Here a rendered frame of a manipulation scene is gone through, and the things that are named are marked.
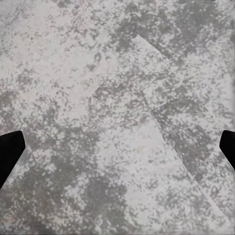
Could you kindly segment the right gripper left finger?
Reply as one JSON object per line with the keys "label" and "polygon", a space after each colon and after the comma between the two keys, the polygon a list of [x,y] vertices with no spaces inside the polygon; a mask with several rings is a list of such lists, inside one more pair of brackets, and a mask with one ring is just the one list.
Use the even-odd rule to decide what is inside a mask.
{"label": "right gripper left finger", "polygon": [[0,189],[25,150],[22,131],[0,136]]}

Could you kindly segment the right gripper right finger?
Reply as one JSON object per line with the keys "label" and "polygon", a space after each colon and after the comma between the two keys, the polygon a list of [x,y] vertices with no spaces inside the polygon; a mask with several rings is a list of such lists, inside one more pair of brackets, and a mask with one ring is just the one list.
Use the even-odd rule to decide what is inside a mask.
{"label": "right gripper right finger", "polygon": [[224,130],[219,147],[235,170],[235,132]]}

